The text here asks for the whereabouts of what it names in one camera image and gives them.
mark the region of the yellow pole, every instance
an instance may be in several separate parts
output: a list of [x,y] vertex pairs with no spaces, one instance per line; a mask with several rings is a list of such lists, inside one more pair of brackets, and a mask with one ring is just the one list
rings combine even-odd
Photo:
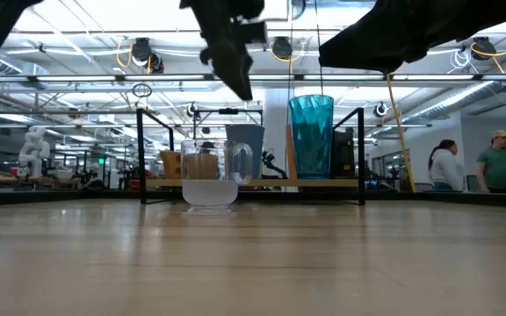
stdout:
[[413,191],[413,193],[416,193],[417,190],[415,188],[415,183],[413,182],[413,173],[411,172],[411,166],[409,165],[408,153],[405,150],[405,140],[403,139],[403,130],[401,129],[400,115],[397,111],[397,106],[395,106],[394,93],[392,92],[392,75],[387,74],[386,79],[387,79],[387,89],[390,92],[390,101],[392,102],[392,108],[394,109],[395,124],[397,125],[397,133],[400,136],[401,153],[403,154],[403,161],[405,163],[405,169],[408,171],[409,182],[411,183],[411,190]]

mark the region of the man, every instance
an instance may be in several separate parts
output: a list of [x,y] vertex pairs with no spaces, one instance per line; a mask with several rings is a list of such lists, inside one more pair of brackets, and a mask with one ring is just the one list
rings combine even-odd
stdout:
[[493,133],[491,143],[478,157],[478,182],[482,193],[506,194],[506,132]]

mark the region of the green shirt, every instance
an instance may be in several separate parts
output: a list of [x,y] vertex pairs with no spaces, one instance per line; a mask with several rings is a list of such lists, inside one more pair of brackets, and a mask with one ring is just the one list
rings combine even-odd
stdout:
[[506,149],[488,148],[478,162],[485,163],[485,184],[489,188],[506,188]]

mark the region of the woman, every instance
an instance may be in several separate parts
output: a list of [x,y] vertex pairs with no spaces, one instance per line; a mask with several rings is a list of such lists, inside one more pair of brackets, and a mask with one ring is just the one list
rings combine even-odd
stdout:
[[464,190],[464,170],[456,160],[458,147],[454,140],[443,140],[429,158],[429,175],[435,190]]

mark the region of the water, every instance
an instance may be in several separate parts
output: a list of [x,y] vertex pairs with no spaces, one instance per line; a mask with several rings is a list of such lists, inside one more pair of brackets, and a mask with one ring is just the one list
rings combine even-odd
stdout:
[[225,209],[237,198],[235,180],[183,180],[183,198],[190,211]]

